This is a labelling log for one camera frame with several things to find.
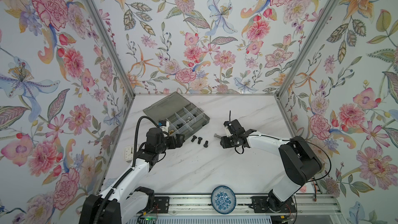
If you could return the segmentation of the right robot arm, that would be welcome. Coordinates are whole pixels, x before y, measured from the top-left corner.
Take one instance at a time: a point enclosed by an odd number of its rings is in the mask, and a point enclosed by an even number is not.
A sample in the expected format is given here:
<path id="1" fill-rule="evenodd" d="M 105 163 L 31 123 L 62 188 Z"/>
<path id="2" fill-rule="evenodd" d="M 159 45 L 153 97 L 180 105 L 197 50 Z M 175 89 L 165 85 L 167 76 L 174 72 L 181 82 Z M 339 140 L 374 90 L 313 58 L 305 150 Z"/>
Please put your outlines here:
<path id="1" fill-rule="evenodd" d="M 222 148 L 254 148 L 278 157 L 283 165 L 282 178 L 270 190 L 265 200 L 268 209 L 276 212 L 322 169 L 322 163 L 312 150 L 316 145 L 300 136 L 277 138 L 254 129 L 245 130 L 238 120 L 224 122 L 226 135 L 220 138 Z"/>

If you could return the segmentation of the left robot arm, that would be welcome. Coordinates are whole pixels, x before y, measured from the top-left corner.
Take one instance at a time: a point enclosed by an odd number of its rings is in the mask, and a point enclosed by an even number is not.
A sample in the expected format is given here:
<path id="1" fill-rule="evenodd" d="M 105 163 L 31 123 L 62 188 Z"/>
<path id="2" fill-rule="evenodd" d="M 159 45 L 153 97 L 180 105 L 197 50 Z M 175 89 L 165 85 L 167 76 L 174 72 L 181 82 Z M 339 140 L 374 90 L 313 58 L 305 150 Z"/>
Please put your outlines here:
<path id="1" fill-rule="evenodd" d="M 138 145 L 138 133 L 142 120 L 138 119 L 133 144 L 133 159 L 124 173 L 99 195 L 86 198 L 79 223 L 81 224 L 126 224 L 136 215 L 142 215 L 154 209 L 154 191 L 139 186 L 154 165 L 160 161 L 159 156 L 169 149 L 183 146 L 185 135 L 170 134 L 169 122 L 152 121 L 153 128 L 146 133 L 146 142 Z"/>

